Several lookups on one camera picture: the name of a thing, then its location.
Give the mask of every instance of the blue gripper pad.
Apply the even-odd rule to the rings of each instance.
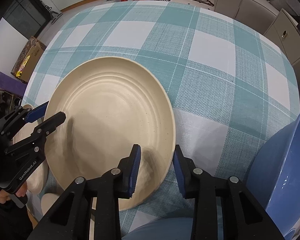
[[[178,158],[178,154],[177,151],[174,151],[173,154],[173,167],[174,167],[174,171],[176,173],[176,178],[177,178],[177,182],[178,182],[178,187],[179,187],[179,192],[181,193],[181,195],[183,197],[186,196],[186,183],[185,183],[185,177],[183,175],[182,169],[181,169],[181,165],[180,165],[180,161]]]
[[[48,102],[45,102],[44,104],[32,109],[27,117],[26,117],[26,123],[29,123],[29,122],[34,122],[34,121],[37,121],[39,118],[43,117],[44,114],[46,113],[46,109],[47,109],[47,106],[48,106]]]
[[[136,156],[133,160],[133,165],[132,165],[131,173],[129,176],[129,189],[128,189],[129,197],[132,197],[132,194],[134,193],[134,191],[136,189],[140,161],[141,161],[141,147],[140,147],[140,145],[138,145]]]

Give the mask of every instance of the beige plate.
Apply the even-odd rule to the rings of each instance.
[[[33,109],[33,106],[31,105],[24,105],[23,108],[31,108]],[[33,123],[27,123],[21,130],[13,137],[12,141],[13,143],[17,143],[18,141],[21,141],[31,135],[33,132],[33,129],[38,125],[38,122],[35,121]],[[47,181],[47,175],[48,175],[48,165],[46,161],[43,161],[39,165],[38,168],[35,169],[35,171],[29,176],[27,179],[27,186],[28,190],[33,194],[39,194],[44,185]]]
[[[141,146],[136,191],[119,200],[125,210],[142,203],[164,180],[176,129],[169,98],[143,66],[100,57],[72,70],[49,101],[45,119],[63,111],[66,121],[47,137],[49,167],[63,189],[78,176],[100,177]]]

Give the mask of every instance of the tablecloth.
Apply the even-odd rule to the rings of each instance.
[[[135,60],[157,77],[173,107],[176,143],[217,177],[244,180],[266,140],[300,112],[293,68],[275,44],[229,17],[161,1],[104,4],[75,15],[39,60],[23,104],[48,101],[71,70],[101,56]],[[61,192],[51,173],[40,196],[45,192]],[[120,212],[122,234],[192,208],[171,166],[143,204]]]

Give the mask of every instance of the drawer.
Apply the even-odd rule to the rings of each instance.
[[[300,58],[300,34],[296,26],[283,11],[280,11],[273,26],[279,35],[288,60],[293,64]]]
[[[271,40],[275,45],[277,45],[282,50],[282,52],[285,55],[287,55],[286,52],[284,51],[283,44],[279,38],[279,34],[277,33],[277,30],[274,28],[273,25],[271,25],[271,27],[267,30],[267,32],[265,33],[265,37]]]

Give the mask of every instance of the sofa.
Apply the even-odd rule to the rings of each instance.
[[[214,0],[215,11],[264,34],[281,8],[300,16],[298,0]]]

